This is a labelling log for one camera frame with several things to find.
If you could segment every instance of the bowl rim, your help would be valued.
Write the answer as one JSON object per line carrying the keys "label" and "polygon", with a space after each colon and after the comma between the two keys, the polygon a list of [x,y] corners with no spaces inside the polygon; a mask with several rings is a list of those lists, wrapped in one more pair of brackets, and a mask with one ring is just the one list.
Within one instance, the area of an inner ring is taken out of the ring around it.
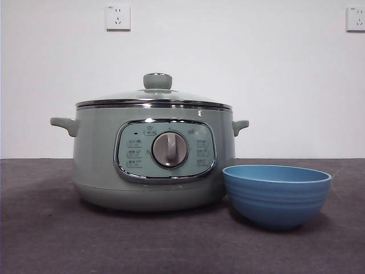
{"label": "bowl rim", "polygon": [[[309,170],[309,171],[315,171],[318,173],[322,173],[327,176],[327,178],[322,180],[316,180],[316,181],[278,181],[278,180],[261,180],[261,179],[253,179],[253,178],[246,178],[244,176],[234,176],[229,173],[227,173],[227,170],[234,167],[286,167],[286,168],[294,168],[298,170]],[[251,180],[255,182],[266,182],[266,183],[280,183],[280,184],[313,184],[313,183],[323,183],[332,180],[331,174],[328,174],[321,170],[314,170],[312,168],[305,168],[305,167],[294,167],[294,166],[282,166],[277,164],[237,164],[235,166],[229,166],[222,169],[222,173],[226,176],[230,176],[232,178],[238,178],[238,179],[245,179],[245,180]]]}

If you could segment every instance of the electric cooker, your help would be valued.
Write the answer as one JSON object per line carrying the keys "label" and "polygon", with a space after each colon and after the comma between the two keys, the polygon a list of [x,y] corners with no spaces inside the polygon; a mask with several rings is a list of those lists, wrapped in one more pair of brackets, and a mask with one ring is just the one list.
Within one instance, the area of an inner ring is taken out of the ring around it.
{"label": "electric cooker", "polygon": [[171,90],[147,74],[144,89],[76,104],[76,119],[51,118],[74,137],[72,180],[86,201],[127,211],[170,211],[225,196],[221,170],[248,127],[232,108]]}

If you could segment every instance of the button label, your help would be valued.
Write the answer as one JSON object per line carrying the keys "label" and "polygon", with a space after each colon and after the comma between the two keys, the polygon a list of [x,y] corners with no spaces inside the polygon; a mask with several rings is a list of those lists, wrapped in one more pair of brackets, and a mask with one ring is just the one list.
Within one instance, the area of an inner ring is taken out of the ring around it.
{"label": "button label", "polygon": [[206,147],[207,143],[208,142],[206,140],[196,140],[196,146],[197,147]]}
{"label": "button label", "polygon": [[127,167],[142,167],[142,160],[141,159],[136,159],[136,160],[128,160],[127,161]]}
{"label": "button label", "polygon": [[198,157],[207,157],[209,155],[209,151],[206,147],[205,148],[198,148],[196,150],[196,154],[197,154]]}
{"label": "button label", "polygon": [[153,130],[153,129],[151,129],[151,130],[144,130],[144,135],[146,135],[146,136],[154,136],[154,135],[156,135],[156,130]]}
{"label": "button label", "polygon": [[127,147],[142,147],[142,141],[140,139],[129,140]]}
{"label": "button label", "polygon": [[141,150],[128,150],[127,157],[128,158],[142,158]]}
{"label": "button label", "polygon": [[197,159],[197,165],[199,167],[206,167],[208,166],[208,161],[206,159]]}

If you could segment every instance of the lid rim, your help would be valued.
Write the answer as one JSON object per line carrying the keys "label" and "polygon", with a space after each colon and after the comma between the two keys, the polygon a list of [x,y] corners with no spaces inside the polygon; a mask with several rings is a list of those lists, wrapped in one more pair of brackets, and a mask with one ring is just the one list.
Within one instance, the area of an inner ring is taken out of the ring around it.
{"label": "lid rim", "polygon": [[76,107],[88,107],[88,106],[107,106],[107,105],[126,105],[126,104],[179,104],[189,106],[207,106],[207,107],[220,107],[228,110],[232,109],[232,106],[228,104],[213,103],[207,101],[194,101],[194,100],[173,100],[173,99],[102,99],[102,100],[88,100],[82,101],[76,104]]}

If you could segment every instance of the control dial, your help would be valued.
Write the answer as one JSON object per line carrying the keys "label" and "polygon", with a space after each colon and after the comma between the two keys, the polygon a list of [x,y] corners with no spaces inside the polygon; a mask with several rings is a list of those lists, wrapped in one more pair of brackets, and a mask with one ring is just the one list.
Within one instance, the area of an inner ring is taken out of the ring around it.
{"label": "control dial", "polygon": [[153,142],[152,153],[156,161],[162,166],[175,167],[185,160],[188,154],[188,145],[180,134],[165,132]]}

